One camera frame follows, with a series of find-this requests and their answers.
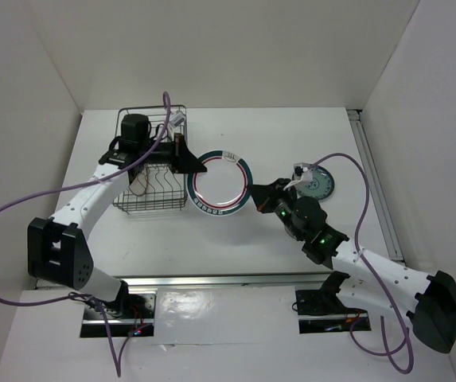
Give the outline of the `teal red rimmed plate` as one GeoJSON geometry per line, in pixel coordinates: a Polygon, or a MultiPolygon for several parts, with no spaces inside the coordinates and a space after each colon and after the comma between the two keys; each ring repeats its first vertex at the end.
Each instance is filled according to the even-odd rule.
{"type": "Polygon", "coordinates": [[[253,182],[247,162],[226,150],[208,151],[199,161],[207,171],[189,174],[186,181],[192,204],[214,217],[239,212],[250,198],[247,188],[253,182]]]}

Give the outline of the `blue floral small plate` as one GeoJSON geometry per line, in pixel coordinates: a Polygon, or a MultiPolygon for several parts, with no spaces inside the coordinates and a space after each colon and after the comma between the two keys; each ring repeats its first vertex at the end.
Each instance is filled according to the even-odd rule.
{"type": "Polygon", "coordinates": [[[316,167],[312,174],[312,181],[306,184],[302,183],[296,187],[297,194],[300,197],[313,197],[318,201],[329,198],[335,189],[333,175],[322,166],[316,167]]]}

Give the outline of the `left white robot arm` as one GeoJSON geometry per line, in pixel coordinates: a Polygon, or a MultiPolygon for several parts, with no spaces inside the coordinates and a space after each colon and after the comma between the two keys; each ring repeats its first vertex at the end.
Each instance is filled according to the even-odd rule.
{"type": "Polygon", "coordinates": [[[179,131],[182,111],[166,117],[150,134],[146,115],[125,115],[116,136],[88,182],[64,207],[47,219],[33,219],[27,229],[28,272],[36,279],[89,294],[113,318],[144,306],[121,279],[95,267],[88,237],[108,206],[123,193],[147,164],[165,165],[172,173],[204,173],[206,168],[187,147],[179,131]]]}

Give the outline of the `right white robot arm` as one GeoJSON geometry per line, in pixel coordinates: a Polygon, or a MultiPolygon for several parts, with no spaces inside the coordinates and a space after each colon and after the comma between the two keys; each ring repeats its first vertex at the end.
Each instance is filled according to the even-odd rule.
{"type": "Polygon", "coordinates": [[[273,213],[286,232],[302,243],[306,257],[332,273],[322,285],[320,302],[329,312],[343,306],[403,323],[424,345],[449,353],[456,341],[456,282],[443,271],[430,275],[405,267],[364,248],[332,228],[320,203],[297,197],[288,181],[247,188],[256,209],[273,213]]]}

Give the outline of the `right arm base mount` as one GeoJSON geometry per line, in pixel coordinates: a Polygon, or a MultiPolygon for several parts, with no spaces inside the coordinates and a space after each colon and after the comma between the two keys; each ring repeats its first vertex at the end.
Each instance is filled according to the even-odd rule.
{"type": "Polygon", "coordinates": [[[337,296],[347,274],[334,271],[316,290],[295,291],[291,309],[298,315],[300,334],[370,331],[368,313],[343,305],[337,296]]]}

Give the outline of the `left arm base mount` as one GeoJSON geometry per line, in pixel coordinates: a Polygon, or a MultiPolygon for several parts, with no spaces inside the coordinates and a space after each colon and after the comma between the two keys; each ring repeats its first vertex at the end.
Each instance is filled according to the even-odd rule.
{"type": "MultiPolygon", "coordinates": [[[[139,296],[142,304],[125,313],[104,308],[113,338],[126,337],[129,333],[132,333],[133,337],[153,337],[157,292],[145,290],[139,296]]],[[[88,302],[84,307],[80,338],[107,338],[103,315],[92,302],[88,302]]]]}

